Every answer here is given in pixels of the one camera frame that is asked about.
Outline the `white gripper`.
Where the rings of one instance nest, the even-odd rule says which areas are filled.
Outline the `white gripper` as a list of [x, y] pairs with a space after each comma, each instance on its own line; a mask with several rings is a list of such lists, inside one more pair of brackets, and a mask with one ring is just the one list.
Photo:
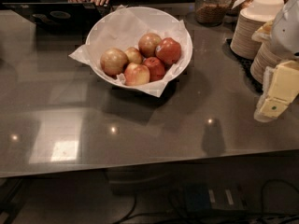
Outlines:
[[[270, 50], [277, 56], [299, 59], [299, 0], [288, 0], [274, 22], [268, 21], [257, 29], [251, 39], [270, 40]], [[287, 61], [275, 68], [267, 67], [263, 74], [263, 95], [254, 118], [260, 122], [277, 119], [299, 94], [299, 62]]]

